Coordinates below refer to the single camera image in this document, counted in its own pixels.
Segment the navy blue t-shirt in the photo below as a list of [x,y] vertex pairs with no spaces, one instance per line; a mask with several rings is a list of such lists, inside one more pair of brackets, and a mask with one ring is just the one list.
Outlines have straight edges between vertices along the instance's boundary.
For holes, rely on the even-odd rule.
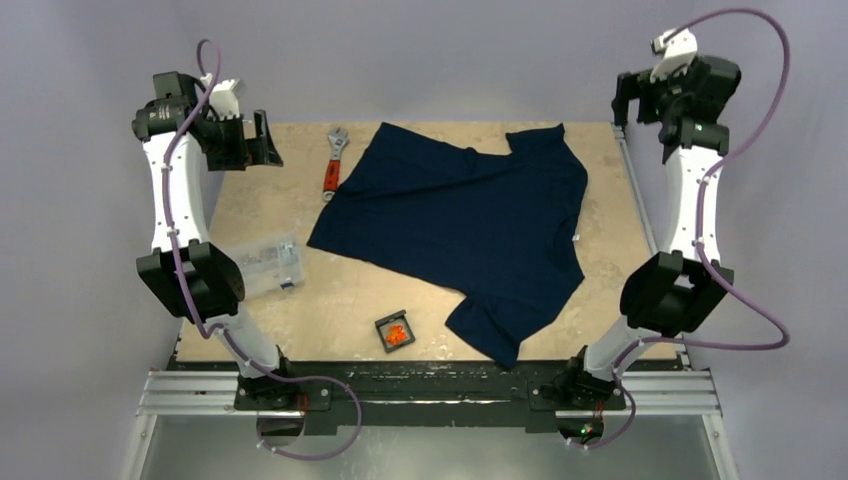
[[511,368],[583,281],[574,236],[588,173],[563,125],[506,141],[487,154],[380,125],[308,245],[461,293],[446,327]]

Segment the orange glitter leaf brooch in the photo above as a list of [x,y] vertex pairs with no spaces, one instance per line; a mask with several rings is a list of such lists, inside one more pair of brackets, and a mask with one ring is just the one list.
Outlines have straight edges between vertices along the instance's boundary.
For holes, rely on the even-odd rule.
[[388,328],[385,339],[389,345],[395,346],[404,343],[408,336],[402,325],[395,324]]

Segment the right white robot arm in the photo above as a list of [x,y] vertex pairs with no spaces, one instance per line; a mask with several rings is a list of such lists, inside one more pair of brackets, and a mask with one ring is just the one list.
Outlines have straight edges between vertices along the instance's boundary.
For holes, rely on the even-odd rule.
[[610,398],[617,374],[652,343],[694,332],[724,299],[734,272],[721,264],[715,216],[730,132],[718,119],[740,81],[736,63],[709,55],[695,56],[664,78],[649,70],[618,76],[611,102],[615,125],[626,126],[636,101],[638,122],[660,126],[669,228],[657,252],[626,280],[620,318],[556,379],[569,404]]

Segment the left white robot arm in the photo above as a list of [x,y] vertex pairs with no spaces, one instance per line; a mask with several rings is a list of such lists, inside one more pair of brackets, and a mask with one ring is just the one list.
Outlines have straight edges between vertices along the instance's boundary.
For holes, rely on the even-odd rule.
[[211,242],[200,187],[205,171],[281,165],[266,114],[254,112],[255,135],[248,138],[240,80],[172,71],[154,75],[153,84],[154,99],[131,122],[150,168],[155,211],[150,252],[137,258],[137,273],[172,316],[230,352],[239,369],[239,400],[287,408],[297,399],[298,382],[244,307],[239,266]]

